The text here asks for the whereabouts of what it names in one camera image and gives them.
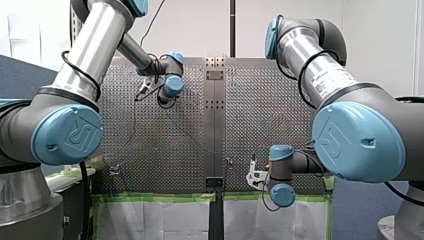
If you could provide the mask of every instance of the metal bracket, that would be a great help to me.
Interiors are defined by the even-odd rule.
[[[71,45],[75,43],[75,40],[77,40],[78,34],[82,28],[82,22],[79,20],[78,16],[75,14],[74,9],[72,6],[70,7],[71,11]]]
[[[225,58],[223,57],[209,57],[206,58],[206,68],[224,68]]]
[[[224,185],[223,177],[206,177],[207,188],[222,188]]]
[[[224,80],[224,70],[206,71],[206,80]]]

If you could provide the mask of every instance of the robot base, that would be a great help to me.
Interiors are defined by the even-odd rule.
[[[406,196],[423,201],[424,191],[411,184]],[[395,216],[378,222],[377,240],[424,240],[424,207],[403,201]]]
[[[63,239],[62,196],[52,194],[45,208],[0,222],[0,240],[14,239]]]

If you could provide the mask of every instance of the black cable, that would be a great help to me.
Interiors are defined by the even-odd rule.
[[[423,97],[397,97],[395,98],[396,100],[398,100],[399,102],[409,102],[409,103],[424,103],[424,98]]]
[[[163,4],[164,4],[164,3],[165,3],[165,0],[162,0],[162,2],[160,3],[160,5],[159,5],[159,7],[158,7],[158,10],[156,10],[155,16],[153,16],[153,19],[152,19],[152,21],[150,22],[150,25],[149,25],[149,27],[147,28],[146,33],[145,33],[145,34],[144,34],[144,36],[141,38],[141,41],[140,41],[140,47],[142,47],[142,46],[143,46],[143,41],[144,41],[144,39],[147,37],[147,35],[149,34],[150,29],[152,28],[152,25],[153,25],[153,23],[155,22],[156,17],[158,16],[158,14],[159,14],[159,12],[160,12],[160,9],[162,8],[162,6],[163,6]]]
[[[19,101],[13,101],[13,102],[9,102],[6,104],[3,104],[2,106],[0,106],[0,122],[3,121],[3,118],[9,114],[10,112],[12,112],[13,110],[16,110],[17,108],[20,107],[27,107],[31,104],[31,100],[19,100]],[[20,162],[18,160],[15,160],[11,157],[9,157],[4,151],[3,149],[1,149],[0,147],[0,155],[8,160],[14,161],[14,162]]]
[[[400,102],[405,102],[405,101],[408,101],[408,102],[410,102],[410,103],[424,103],[424,98],[421,98],[421,97],[413,97],[413,96],[410,96],[410,97],[398,97],[398,98],[395,98],[397,101],[400,101]],[[424,207],[424,202],[422,202],[422,201],[419,201],[419,200],[417,200],[417,199],[413,199],[413,198],[410,198],[410,197],[408,197],[408,196],[406,196],[405,194],[403,194],[403,193],[401,193],[401,192],[399,192],[395,187],[393,187],[393,185],[391,185],[389,182],[385,182],[384,183],[384,185],[386,185],[386,187],[388,187],[394,194],[396,194],[398,197],[400,197],[400,198],[402,198],[403,200],[405,200],[405,201],[408,201],[408,202],[410,202],[410,203],[413,203],[413,204],[415,204],[415,205],[418,205],[418,206],[421,206],[421,207]]]
[[[81,169],[82,185],[84,188],[84,218],[82,223],[81,240],[87,240],[90,223],[90,184],[88,180],[88,173],[87,167],[85,166],[85,162],[80,162],[79,166]]]
[[[100,95],[101,95],[101,90],[100,90],[100,85],[99,83],[97,83],[96,80],[94,80],[94,78],[90,75],[88,75],[86,72],[84,72],[83,70],[81,70],[79,67],[75,66],[73,63],[71,63],[68,58],[66,57],[66,54],[68,54],[69,51],[63,51],[62,52],[62,59],[63,61],[69,65],[69,67],[71,67],[75,72],[80,73],[82,75],[84,75],[84,77],[86,77],[88,80],[90,80],[90,82],[92,82],[94,84],[94,86],[96,87],[96,91],[97,91],[97,95],[96,95],[96,102],[99,100]]]
[[[291,80],[296,80],[296,78],[295,77],[293,77],[293,76],[290,76],[289,74],[287,74],[284,70],[283,70],[283,68],[281,67],[281,64],[280,64],[280,60],[278,59],[278,54],[277,54],[277,49],[278,49],[278,40],[277,39],[279,39],[279,37],[278,37],[278,35],[279,35],[279,28],[280,28],[280,20],[282,20],[284,18],[284,16],[283,15],[281,15],[281,14],[279,14],[278,16],[277,16],[277,23],[276,23],[276,30],[275,30],[275,34],[276,34],[276,36],[275,36],[275,56],[276,56],[276,58],[275,58],[275,62],[277,63],[277,67],[278,67],[278,70],[280,70],[280,72],[286,77],[286,78],[288,78],[288,79],[291,79]]]
[[[424,207],[424,202],[410,198],[404,194],[402,194],[401,192],[399,192],[395,187],[393,187],[389,182],[385,182],[384,183],[394,194],[396,194],[398,197],[402,198],[405,201],[408,201],[410,203],[413,203],[415,205]]]
[[[308,105],[309,107],[313,108],[313,109],[317,109],[308,99],[306,99],[305,94],[303,94],[303,89],[302,89],[302,78],[303,75],[306,72],[306,69],[308,68],[309,64],[314,61],[316,58],[318,58],[319,56],[321,56],[322,54],[327,53],[330,57],[330,54],[334,54],[334,56],[336,57],[336,61],[339,62],[340,57],[339,54],[331,49],[327,49],[327,50],[322,50],[314,55],[312,55],[302,66],[300,73],[299,73],[299,77],[297,78],[297,89],[299,91],[300,97],[302,98],[302,100],[306,103],[306,105]]]
[[[155,84],[157,84],[159,81],[159,72],[160,72],[159,70],[161,68],[159,58],[156,57],[156,55],[153,53],[149,53],[147,55],[153,57],[153,69],[155,70]]]
[[[272,209],[266,204],[266,201],[265,201],[265,185],[266,185],[266,179],[268,178],[268,176],[269,176],[269,172],[265,177],[265,181],[262,182],[262,202],[264,203],[264,206],[266,207],[266,209],[268,209],[268,211],[276,212],[276,211],[280,210],[280,207],[278,207],[276,209]]]

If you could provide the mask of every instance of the green tape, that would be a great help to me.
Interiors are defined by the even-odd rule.
[[[334,176],[325,176],[323,178],[324,178],[325,190],[333,191],[334,190]]]
[[[265,199],[270,199],[269,193],[264,194]],[[262,192],[232,192],[225,193],[225,201],[245,201],[245,200],[260,200]],[[296,195],[297,201],[302,202],[328,202],[331,195]]]
[[[98,230],[98,221],[99,221],[99,211],[100,211],[100,202],[93,201],[91,207],[91,215],[93,216],[93,239],[97,239],[97,230]]]
[[[333,198],[328,199],[327,205],[327,240],[333,238]]]
[[[157,203],[190,203],[190,202],[213,202],[215,194],[156,194],[156,193],[119,193],[110,196],[108,194],[93,195],[93,201],[99,203],[112,202],[157,202]]]

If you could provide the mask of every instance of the vertical metal post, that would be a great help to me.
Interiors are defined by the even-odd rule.
[[[224,58],[209,59],[206,64],[206,82],[213,84],[214,97],[206,103],[213,113],[213,175],[206,178],[206,187],[215,193],[215,201],[209,207],[209,240],[224,239],[224,201],[222,149],[225,134],[225,68]]]
[[[230,57],[236,57],[236,0],[230,0]]]

